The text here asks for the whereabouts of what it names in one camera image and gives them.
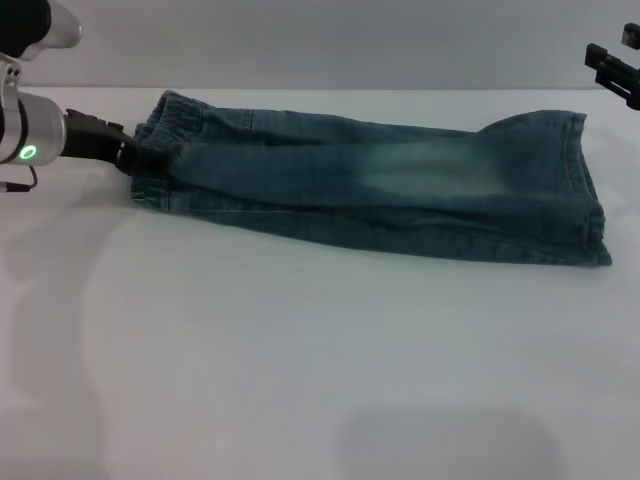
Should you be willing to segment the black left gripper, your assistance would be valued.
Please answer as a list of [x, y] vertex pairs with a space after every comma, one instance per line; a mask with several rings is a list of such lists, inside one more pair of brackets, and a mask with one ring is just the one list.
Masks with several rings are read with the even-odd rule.
[[142, 167], [144, 148], [125, 133], [123, 125], [72, 109], [66, 110], [64, 120], [62, 157], [103, 161], [128, 176]]

